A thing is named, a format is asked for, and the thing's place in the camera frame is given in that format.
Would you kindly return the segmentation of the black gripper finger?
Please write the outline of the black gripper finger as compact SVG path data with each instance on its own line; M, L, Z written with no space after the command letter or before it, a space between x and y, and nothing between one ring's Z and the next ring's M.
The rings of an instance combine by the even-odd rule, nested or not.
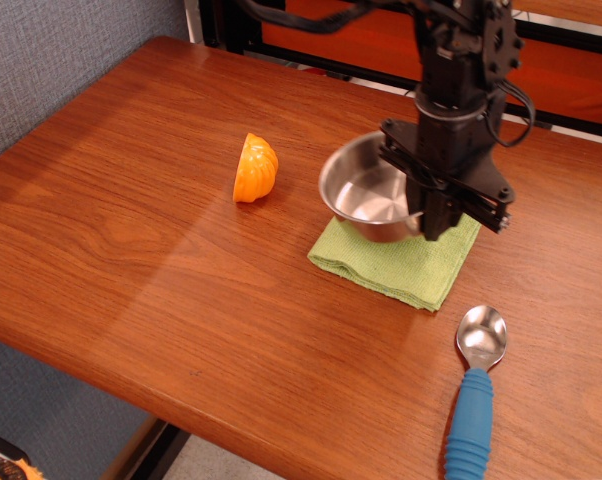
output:
M427 241L437 241L448 229L456 227L463 210L457 199L441 191L425 195L421 231Z
M414 180L411 175L406 175L406 199L410 214L418 214L424 211L424 190L421 184Z

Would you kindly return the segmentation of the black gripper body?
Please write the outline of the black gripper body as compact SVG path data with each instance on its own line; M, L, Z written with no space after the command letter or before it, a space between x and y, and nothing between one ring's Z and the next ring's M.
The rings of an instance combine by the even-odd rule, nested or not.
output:
M445 192L458 200L462 215L489 230L499 233L509 227L514 189L492 156L505 96L448 109L419 94L415 105L417 123L392 118L381 123L381 158L419 182L424 200L429 191Z

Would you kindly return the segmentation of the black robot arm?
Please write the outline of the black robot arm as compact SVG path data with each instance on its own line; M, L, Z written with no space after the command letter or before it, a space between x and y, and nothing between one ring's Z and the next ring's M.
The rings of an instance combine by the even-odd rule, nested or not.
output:
M507 1L413 1L422 66L415 90L418 121L387 119L380 153L407 176L407 206L420 233L437 240L468 215L493 232L510 223L514 189L493 150L521 143L500 136L507 97L534 122L534 104L507 78L524 42Z

